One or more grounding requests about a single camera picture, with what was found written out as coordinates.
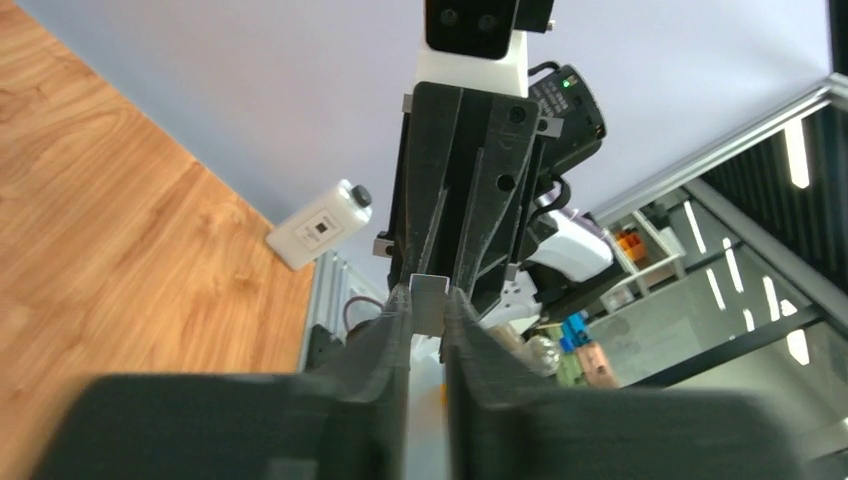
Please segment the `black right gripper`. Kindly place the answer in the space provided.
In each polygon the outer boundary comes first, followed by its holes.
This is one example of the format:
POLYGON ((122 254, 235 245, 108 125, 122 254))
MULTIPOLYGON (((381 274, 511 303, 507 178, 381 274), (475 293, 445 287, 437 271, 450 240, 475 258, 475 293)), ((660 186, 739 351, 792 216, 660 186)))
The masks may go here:
POLYGON ((542 201, 562 185, 549 160, 562 143, 583 159, 600 146, 573 117, 545 116, 531 99, 418 84, 403 117, 389 226, 375 243, 391 260, 388 286, 446 276, 484 315, 516 265, 546 311, 595 302, 616 283, 614 256, 592 261, 556 219, 567 192, 542 201))

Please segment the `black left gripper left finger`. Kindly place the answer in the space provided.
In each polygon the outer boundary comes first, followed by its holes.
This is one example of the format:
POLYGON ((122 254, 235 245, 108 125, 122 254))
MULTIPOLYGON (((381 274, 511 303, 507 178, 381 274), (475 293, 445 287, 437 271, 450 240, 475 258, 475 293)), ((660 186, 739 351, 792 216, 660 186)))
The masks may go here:
POLYGON ((299 374, 111 374, 72 402, 34 479, 399 479, 411 295, 299 374))

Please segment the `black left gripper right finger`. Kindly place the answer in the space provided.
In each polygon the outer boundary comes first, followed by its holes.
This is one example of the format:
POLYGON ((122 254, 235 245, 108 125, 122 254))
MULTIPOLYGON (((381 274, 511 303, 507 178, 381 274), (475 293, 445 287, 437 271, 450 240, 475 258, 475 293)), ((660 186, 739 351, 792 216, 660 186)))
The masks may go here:
POLYGON ((454 479, 805 479, 784 427, 744 394, 561 387, 445 304, 454 479))

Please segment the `staple strip unloaded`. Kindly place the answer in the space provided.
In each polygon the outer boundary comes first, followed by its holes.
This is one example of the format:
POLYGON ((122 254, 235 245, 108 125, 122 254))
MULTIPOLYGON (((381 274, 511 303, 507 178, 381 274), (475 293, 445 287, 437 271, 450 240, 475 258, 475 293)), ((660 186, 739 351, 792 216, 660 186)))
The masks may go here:
POLYGON ((429 337, 441 337, 444 332, 445 305, 450 278, 440 275, 412 274, 409 287, 413 332, 429 337))

